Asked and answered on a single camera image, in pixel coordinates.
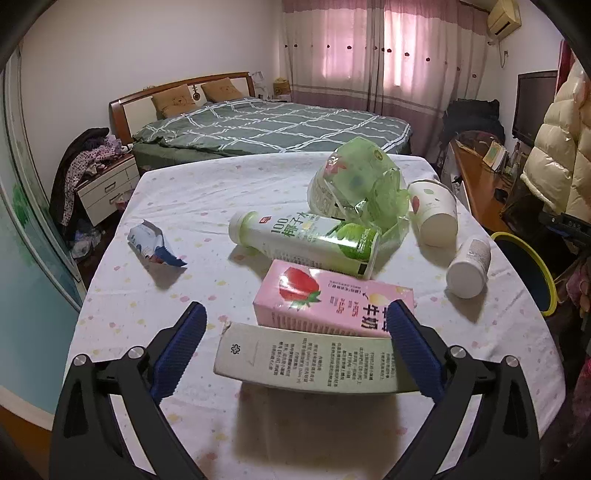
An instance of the brown pillow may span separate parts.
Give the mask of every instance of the brown pillow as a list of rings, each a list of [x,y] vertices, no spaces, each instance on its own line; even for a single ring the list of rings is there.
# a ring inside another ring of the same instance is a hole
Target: brown pillow
[[[187,113],[196,108],[186,84],[153,94],[152,102],[164,118]]]
[[[201,85],[205,97],[210,102],[223,102],[225,100],[238,100],[244,98],[244,95],[234,87],[229,78],[215,80]]]

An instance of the torn snack packet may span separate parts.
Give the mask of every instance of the torn snack packet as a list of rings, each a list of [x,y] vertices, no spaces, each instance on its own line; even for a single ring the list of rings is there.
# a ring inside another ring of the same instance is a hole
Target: torn snack packet
[[[173,267],[183,267],[187,264],[174,256],[162,230],[147,220],[129,230],[127,241],[148,261]]]

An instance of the pink milk carton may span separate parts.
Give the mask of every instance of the pink milk carton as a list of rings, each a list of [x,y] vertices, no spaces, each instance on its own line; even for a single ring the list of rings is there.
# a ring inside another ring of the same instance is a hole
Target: pink milk carton
[[[274,260],[253,302],[259,325],[329,335],[390,337],[386,309],[413,290]]]

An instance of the white box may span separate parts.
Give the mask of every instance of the white box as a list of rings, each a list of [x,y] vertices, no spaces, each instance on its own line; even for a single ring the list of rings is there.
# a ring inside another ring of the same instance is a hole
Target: white box
[[[296,332],[227,322],[214,373],[309,392],[368,394],[417,391],[388,338]]]

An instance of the headboard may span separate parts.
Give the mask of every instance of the headboard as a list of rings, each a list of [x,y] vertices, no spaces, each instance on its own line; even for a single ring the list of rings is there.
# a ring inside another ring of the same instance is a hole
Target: headboard
[[[205,103],[205,95],[201,90],[202,83],[212,82],[230,78],[234,86],[244,95],[255,96],[255,87],[252,78],[248,72],[222,73],[219,75],[208,75],[206,77],[196,77],[178,82],[149,87],[140,92],[132,93],[117,100],[112,101],[109,106],[113,115],[113,124],[115,126],[115,135],[121,139],[123,144],[129,144],[134,141],[132,135],[139,131],[143,126],[155,122],[156,109],[152,103],[152,95],[163,92],[170,88],[178,87],[183,84],[189,85],[193,92],[193,99],[197,106]]]

